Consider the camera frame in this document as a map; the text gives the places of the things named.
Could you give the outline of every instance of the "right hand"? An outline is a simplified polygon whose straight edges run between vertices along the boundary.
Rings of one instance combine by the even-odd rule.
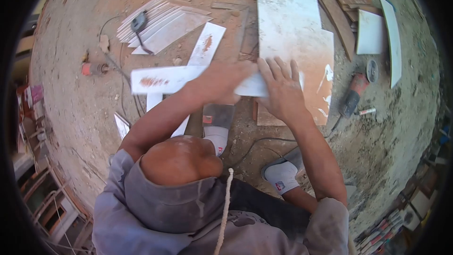
[[[269,113],[288,126],[300,121],[302,115],[309,114],[300,87],[296,61],[291,60],[288,67],[280,57],[266,60],[258,58],[258,69],[266,82],[269,97],[258,98],[257,102]]]

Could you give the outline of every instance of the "grinder disc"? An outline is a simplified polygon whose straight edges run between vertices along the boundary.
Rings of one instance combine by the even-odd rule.
[[[370,83],[375,83],[379,78],[379,69],[373,59],[368,60],[366,64],[366,78]]]

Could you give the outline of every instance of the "red tool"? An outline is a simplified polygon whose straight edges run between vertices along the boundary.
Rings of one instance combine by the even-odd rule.
[[[377,64],[374,60],[370,59],[366,64],[366,75],[362,73],[356,73],[349,85],[348,94],[344,99],[343,106],[340,107],[340,118],[337,123],[333,126],[334,131],[339,125],[341,119],[344,117],[349,119],[356,110],[356,107],[360,101],[361,94],[365,91],[368,85],[377,81],[379,76]]]

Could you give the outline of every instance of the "white sock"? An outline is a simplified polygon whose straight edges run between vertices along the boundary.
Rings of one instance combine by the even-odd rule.
[[[220,156],[227,145],[229,130],[220,126],[205,126],[203,132],[203,139],[211,141],[214,144],[216,156]]]
[[[272,184],[279,195],[299,187],[296,174],[297,167],[289,161],[275,164],[264,171],[267,181]]]

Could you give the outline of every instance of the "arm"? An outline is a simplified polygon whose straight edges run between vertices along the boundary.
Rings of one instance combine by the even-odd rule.
[[[170,138],[173,131],[191,113],[205,104],[235,104],[235,88],[257,71],[256,64],[243,61],[234,64],[212,63],[200,77],[153,107],[142,116],[124,137],[124,149],[137,161],[152,146]]]
[[[278,57],[266,61],[258,59],[258,67],[269,90],[269,98],[258,99],[258,102],[285,122],[293,133],[316,199],[334,198],[347,206],[343,175],[332,150],[305,107],[296,62],[292,60],[289,66]]]

